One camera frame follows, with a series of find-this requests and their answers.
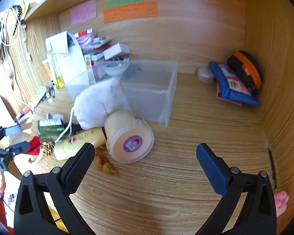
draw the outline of purple round sticker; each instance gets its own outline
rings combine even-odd
[[[132,153],[138,150],[143,144],[143,139],[141,136],[134,135],[129,137],[123,144],[123,149],[126,152]]]

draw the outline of black and orange case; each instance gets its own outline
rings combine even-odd
[[[235,72],[253,96],[256,96],[262,84],[262,71],[255,58],[246,51],[233,53],[227,60],[228,66]]]

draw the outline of green sticky note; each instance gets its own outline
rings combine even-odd
[[[119,5],[123,5],[123,4],[127,4],[127,3],[133,3],[133,2],[142,2],[144,0],[111,0],[106,2],[106,8],[111,8],[111,7],[115,7],[115,6],[119,6]]]

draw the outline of pink sticky note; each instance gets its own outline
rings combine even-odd
[[[89,0],[71,9],[71,25],[83,23],[97,17],[96,1]]]

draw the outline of barcode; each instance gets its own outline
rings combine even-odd
[[[135,149],[135,145],[132,142],[127,143],[126,146],[130,151],[133,151]]]

